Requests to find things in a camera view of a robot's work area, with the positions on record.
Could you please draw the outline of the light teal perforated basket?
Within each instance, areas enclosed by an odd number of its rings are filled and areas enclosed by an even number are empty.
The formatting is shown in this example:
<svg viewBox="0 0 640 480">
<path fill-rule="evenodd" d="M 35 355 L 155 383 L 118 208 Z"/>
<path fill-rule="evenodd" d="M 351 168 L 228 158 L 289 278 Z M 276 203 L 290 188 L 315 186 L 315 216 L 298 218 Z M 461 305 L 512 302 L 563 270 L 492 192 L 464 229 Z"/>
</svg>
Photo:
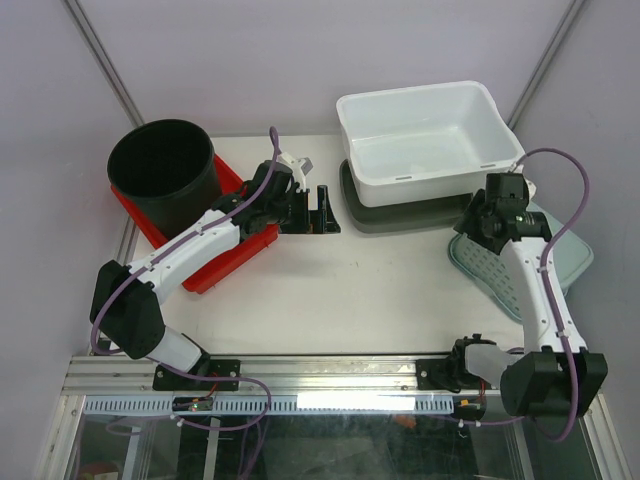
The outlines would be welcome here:
<svg viewBox="0 0 640 480">
<path fill-rule="evenodd" d="M 591 247 L 573 231 L 566 232 L 555 244 L 554 261 L 563 295 L 587 270 L 594 259 Z M 448 258 L 471 279 L 507 316 L 521 323 L 519 303 L 504 263 L 498 256 L 457 234 L 448 245 Z"/>
</svg>

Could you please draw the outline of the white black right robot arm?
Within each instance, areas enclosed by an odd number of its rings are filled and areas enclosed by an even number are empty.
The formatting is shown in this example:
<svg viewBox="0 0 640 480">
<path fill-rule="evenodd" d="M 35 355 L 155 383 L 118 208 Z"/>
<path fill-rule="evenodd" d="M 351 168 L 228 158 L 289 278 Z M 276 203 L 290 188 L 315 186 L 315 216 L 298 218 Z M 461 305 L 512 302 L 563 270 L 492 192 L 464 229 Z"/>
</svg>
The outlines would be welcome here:
<svg viewBox="0 0 640 480">
<path fill-rule="evenodd" d="M 576 328 L 556 275 L 546 216 L 529 210 L 519 173 L 490 173 L 471 200 L 456 232 L 505 265 L 524 331 L 521 356 L 478 335 L 457 340 L 448 378 L 459 387 L 482 379 L 499 388 L 511 416 L 583 416 L 608 373 Z"/>
</svg>

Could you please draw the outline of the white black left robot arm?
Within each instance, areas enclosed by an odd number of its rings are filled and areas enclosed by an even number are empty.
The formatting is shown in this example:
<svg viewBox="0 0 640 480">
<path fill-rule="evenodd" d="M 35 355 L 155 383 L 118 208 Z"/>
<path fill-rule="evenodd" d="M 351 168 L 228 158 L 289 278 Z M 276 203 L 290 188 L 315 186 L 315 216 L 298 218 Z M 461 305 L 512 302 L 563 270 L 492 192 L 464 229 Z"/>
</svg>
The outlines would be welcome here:
<svg viewBox="0 0 640 480">
<path fill-rule="evenodd" d="M 310 159 L 286 153 L 262 162 L 254 177 L 216 199 L 174 239 L 141 260 L 104 264 L 94 290 L 91 335 L 105 335 L 117 352 L 167 366 L 188 388 L 209 377 L 206 353 L 186 335 L 165 324 L 161 306 L 185 280 L 209 262 L 256 238 L 268 227 L 282 234 L 337 234 L 328 189 L 317 188 L 310 209 L 306 176 Z"/>
</svg>

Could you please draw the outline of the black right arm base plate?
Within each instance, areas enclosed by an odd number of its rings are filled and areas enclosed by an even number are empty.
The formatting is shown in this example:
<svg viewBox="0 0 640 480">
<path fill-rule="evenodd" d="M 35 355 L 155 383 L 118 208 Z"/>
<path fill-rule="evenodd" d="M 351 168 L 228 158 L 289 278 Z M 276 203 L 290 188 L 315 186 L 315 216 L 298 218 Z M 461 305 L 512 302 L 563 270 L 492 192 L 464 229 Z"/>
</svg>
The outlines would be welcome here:
<svg viewBox="0 0 640 480">
<path fill-rule="evenodd" d="M 463 390 L 479 390 L 478 377 L 457 372 L 444 358 L 422 358 L 415 361 L 417 389 L 446 390 L 460 393 Z"/>
</svg>

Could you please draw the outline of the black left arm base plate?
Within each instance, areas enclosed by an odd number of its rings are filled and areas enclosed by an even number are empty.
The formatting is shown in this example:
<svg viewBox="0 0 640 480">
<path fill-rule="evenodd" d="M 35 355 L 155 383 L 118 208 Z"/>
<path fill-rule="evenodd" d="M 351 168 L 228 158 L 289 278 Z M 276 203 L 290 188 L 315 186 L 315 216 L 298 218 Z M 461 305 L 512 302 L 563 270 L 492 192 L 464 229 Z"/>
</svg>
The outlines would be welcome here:
<svg viewBox="0 0 640 480">
<path fill-rule="evenodd" d="M 159 365 L 152 389 L 160 392 L 235 392 L 239 388 L 240 373 L 239 359 L 209 357 L 199 360 L 192 370 L 180 373 Z"/>
</svg>

